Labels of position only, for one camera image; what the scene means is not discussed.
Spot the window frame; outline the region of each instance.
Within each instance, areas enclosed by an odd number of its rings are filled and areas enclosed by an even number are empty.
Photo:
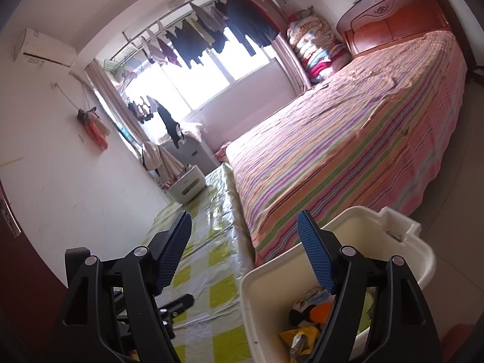
[[[168,43],[168,46],[169,47],[173,47],[173,45],[171,44],[171,42]],[[191,117],[193,117],[194,115],[196,115],[197,113],[199,113],[208,103],[210,103],[211,101],[213,101],[216,97],[220,96],[221,94],[223,94],[224,92],[226,92],[228,89],[230,89],[231,87],[234,86],[234,84],[237,84],[241,81],[243,81],[245,78],[247,78],[248,76],[254,74],[255,72],[257,72],[259,69],[262,69],[263,67],[271,64],[273,62],[273,60],[276,60],[275,57],[270,57],[268,55],[268,53],[265,51],[264,49],[265,47],[258,47],[258,49],[263,53],[263,55],[265,56],[265,58],[267,59],[267,61],[263,64],[263,65],[260,65],[259,67],[256,67],[255,69],[253,69],[252,71],[246,73],[244,76],[240,77],[239,79],[235,79],[231,73],[228,71],[228,69],[224,66],[224,64],[222,63],[222,61],[218,58],[217,54],[214,52],[214,49],[213,48],[207,48],[206,49],[206,52],[207,52],[207,55],[210,57],[210,59],[214,62],[214,64],[217,66],[217,68],[219,69],[220,72],[222,72],[222,75],[227,79],[228,81],[228,86],[223,88],[222,90],[220,90],[219,92],[217,92],[216,94],[214,94],[212,97],[210,97],[209,99],[205,100],[204,102],[202,102],[199,106],[197,106],[197,108],[193,108],[190,103],[187,101],[187,99],[183,96],[183,94],[180,92],[180,90],[178,89],[178,87],[176,86],[176,84],[173,82],[173,80],[170,78],[170,76],[165,72],[164,70],[164,66],[161,66],[161,72],[163,72],[163,75],[166,77],[166,79],[168,81],[170,81],[170,83],[173,85],[173,87],[176,89],[176,91],[178,92],[178,94],[180,95],[181,97],[181,100],[185,103],[185,105],[188,107],[188,109],[190,110],[190,112],[185,115],[182,119],[187,121],[189,120]]]

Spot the yellow checkered mat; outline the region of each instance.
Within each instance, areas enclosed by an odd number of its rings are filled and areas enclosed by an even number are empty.
[[[195,304],[175,319],[173,345],[183,363],[252,362],[240,307],[239,284],[253,268],[253,251],[231,168],[207,176],[207,187],[185,206],[158,214],[143,244],[167,230],[180,209],[193,220],[192,236],[171,285],[158,305],[185,293]]]

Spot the air conditioner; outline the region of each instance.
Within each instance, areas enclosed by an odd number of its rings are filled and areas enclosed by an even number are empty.
[[[15,61],[22,61],[54,72],[69,72],[77,57],[76,50],[65,43],[26,28],[15,45]]]

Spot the door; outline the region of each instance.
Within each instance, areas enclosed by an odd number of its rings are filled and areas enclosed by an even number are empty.
[[[24,233],[14,238],[15,217],[0,182],[0,309],[25,346],[43,360],[50,330],[67,291]]]

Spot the screw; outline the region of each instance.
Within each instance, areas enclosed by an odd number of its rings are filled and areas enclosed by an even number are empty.
[[[94,265],[97,261],[97,258],[95,256],[87,257],[84,263],[88,266]]]
[[[137,257],[142,257],[148,252],[148,249],[146,247],[138,247],[135,249],[135,256]]]
[[[345,246],[345,247],[343,247],[343,249],[341,251],[347,257],[352,257],[352,256],[354,256],[354,254],[356,254],[356,250],[351,246]]]
[[[394,264],[398,266],[402,266],[405,263],[405,259],[403,259],[398,255],[395,255],[391,260],[393,261]]]

